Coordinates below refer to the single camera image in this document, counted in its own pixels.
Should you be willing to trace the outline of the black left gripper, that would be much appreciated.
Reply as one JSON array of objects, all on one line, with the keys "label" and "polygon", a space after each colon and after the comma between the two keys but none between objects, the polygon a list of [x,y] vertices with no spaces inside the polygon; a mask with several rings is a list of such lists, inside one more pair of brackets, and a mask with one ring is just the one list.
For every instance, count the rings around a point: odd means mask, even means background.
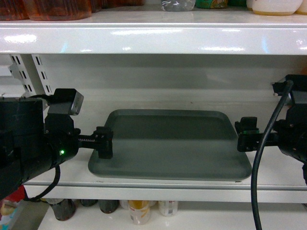
[{"label": "black left gripper", "polygon": [[98,126],[93,132],[95,139],[79,138],[80,129],[74,127],[70,115],[48,114],[45,118],[47,143],[52,153],[52,164],[60,165],[76,156],[79,147],[93,149],[101,159],[113,157],[113,131]]}]

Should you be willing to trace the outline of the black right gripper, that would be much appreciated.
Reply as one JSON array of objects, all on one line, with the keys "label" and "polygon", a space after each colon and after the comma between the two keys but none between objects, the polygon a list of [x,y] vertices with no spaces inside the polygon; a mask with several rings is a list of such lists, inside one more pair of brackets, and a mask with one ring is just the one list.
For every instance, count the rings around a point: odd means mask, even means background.
[{"label": "black right gripper", "polygon": [[[253,116],[242,117],[240,121],[235,122],[235,129],[239,135],[237,150],[239,152],[256,151],[263,136],[263,133],[259,133],[259,129],[257,128],[257,118]],[[287,156],[293,156],[292,139],[294,125],[282,119],[274,123],[273,130],[276,133],[270,133],[268,135],[264,146],[276,146],[277,135],[277,146],[280,151]]]}]

